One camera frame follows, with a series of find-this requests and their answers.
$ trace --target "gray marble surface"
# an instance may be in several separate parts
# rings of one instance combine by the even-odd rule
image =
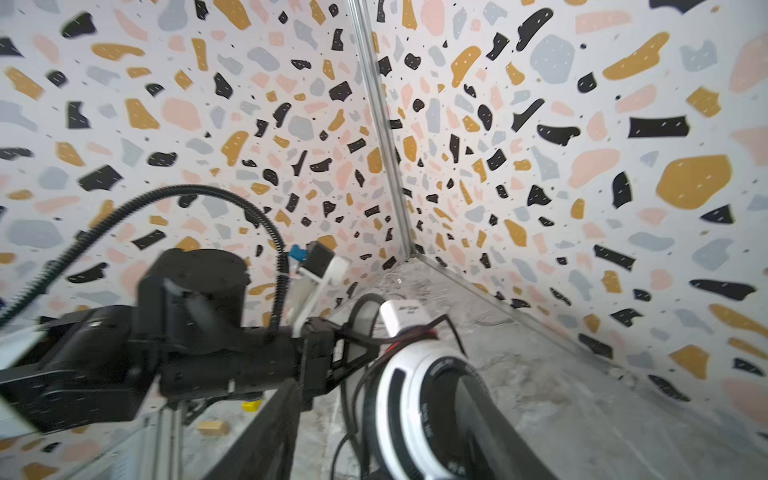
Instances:
[[[768,472],[768,458],[747,441],[676,407],[631,374],[554,333],[531,328],[535,320],[530,317],[512,319],[418,260],[400,264],[367,291],[417,299],[434,317],[449,313],[494,401],[559,478],[765,478]],[[347,303],[332,319],[346,320],[351,306]],[[452,342],[447,329],[441,337]],[[214,407],[240,410],[239,403]],[[222,414],[213,407],[206,413],[216,415]],[[185,480],[200,478],[203,459],[226,450],[253,416],[228,415],[236,423],[232,438],[185,443],[185,458],[193,467],[185,466]],[[317,399],[314,410],[301,417],[292,478],[328,478],[343,433],[338,395]],[[357,472],[345,446],[336,478],[357,478]]]

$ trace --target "patterned wall panel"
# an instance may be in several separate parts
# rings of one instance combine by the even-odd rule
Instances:
[[[366,4],[417,248],[768,448],[768,5]]]
[[[319,239],[350,258],[318,311],[398,258],[345,2],[2,2],[0,68],[4,299],[78,231],[165,184],[226,188],[268,210],[289,246]],[[89,250],[27,316],[130,304],[161,251],[215,247],[248,258],[244,323],[261,324],[268,240],[222,200],[164,200]]]

